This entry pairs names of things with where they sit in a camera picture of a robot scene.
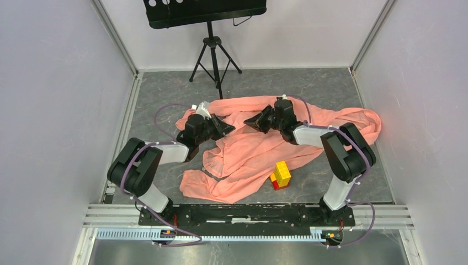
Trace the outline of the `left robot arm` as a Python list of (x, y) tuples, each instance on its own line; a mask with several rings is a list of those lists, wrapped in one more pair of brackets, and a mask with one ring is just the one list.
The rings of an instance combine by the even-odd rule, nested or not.
[(173, 219), (172, 201), (153, 183), (159, 165), (185, 163), (199, 152), (199, 146), (209, 140), (219, 140), (233, 132), (235, 127), (215, 114), (191, 114), (184, 128), (171, 142), (146, 143), (131, 138), (112, 162), (107, 179), (127, 195), (152, 211), (160, 225)]

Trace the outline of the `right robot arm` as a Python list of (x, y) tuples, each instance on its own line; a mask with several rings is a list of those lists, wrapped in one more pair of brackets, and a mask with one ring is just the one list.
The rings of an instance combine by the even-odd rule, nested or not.
[(318, 216), (325, 225), (333, 225), (341, 218), (354, 186), (376, 162), (373, 150), (355, 124), (336, 127), (299, 121), (292, 101), (285, 97), (278, 97), (274, 105), (266, 106), (244, 124), (262, 133), (277, 130), (293, 145), (324, 150), (333, 173), (329, 188), (319, 202)]

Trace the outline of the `salmon pink thin jacket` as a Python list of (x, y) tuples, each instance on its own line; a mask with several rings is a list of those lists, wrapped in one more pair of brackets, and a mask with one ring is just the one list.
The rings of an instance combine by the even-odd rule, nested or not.
[[(184, 171), (179, 190), (185, 197), (235, 203), (257, 192), (273, 173), (275, 164), (285, 161), (290, 170), (300, 168), (316, 157), (323, 149), (315, 146), (298, 146), (283, 140), (280, 132), (267, 134), (255, 131), (244, 124), (267, 105), (274, 104), (276, 96), (256, 96), (219, 99), (209, 103), (209, 112), (224, 118), (236, 129), (215, 141), (216, 147), (203, 153), (205, 171)], [(299, 121), (311, 120), (313, 125), (335, 127), (353, 123), (369, 145), (382, 129), (381, 118), (372, 110), (344, 108), (339, 111), (322, 109), (310, 103), (291, 98), (294, 113)]]

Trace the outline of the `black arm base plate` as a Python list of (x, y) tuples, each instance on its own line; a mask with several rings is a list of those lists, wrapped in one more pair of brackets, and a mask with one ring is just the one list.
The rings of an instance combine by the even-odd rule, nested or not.
[(310, 228), (340, 229), (356, 222), (351, 208), (329, 213), (318, 204), (174, 204), (161, 218), (198, 236), (299, 236)]

